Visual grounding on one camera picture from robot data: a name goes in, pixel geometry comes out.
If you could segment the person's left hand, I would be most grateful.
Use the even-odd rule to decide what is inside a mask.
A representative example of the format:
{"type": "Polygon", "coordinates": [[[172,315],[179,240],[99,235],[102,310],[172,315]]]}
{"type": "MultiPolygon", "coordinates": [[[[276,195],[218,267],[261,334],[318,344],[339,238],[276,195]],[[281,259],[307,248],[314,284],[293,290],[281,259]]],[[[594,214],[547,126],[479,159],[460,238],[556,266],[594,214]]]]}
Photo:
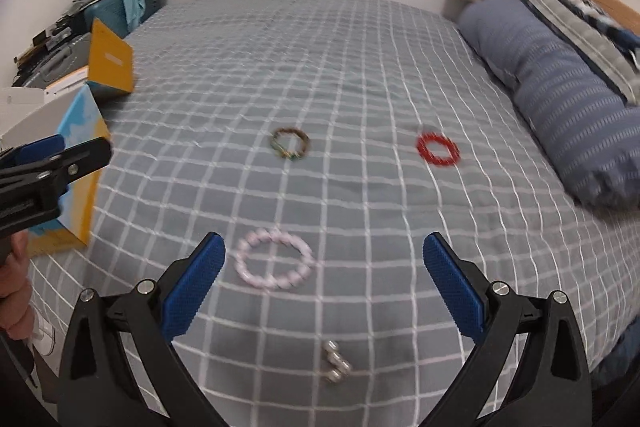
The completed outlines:
{"type": "Polygon", "coordinates": [[[26,340],[32,335],[35,311],[30,305],[32,285],[28,278],[28,232],[11,236],[11,247],[0,277],[0,325],[13,340],[26,340]]]}

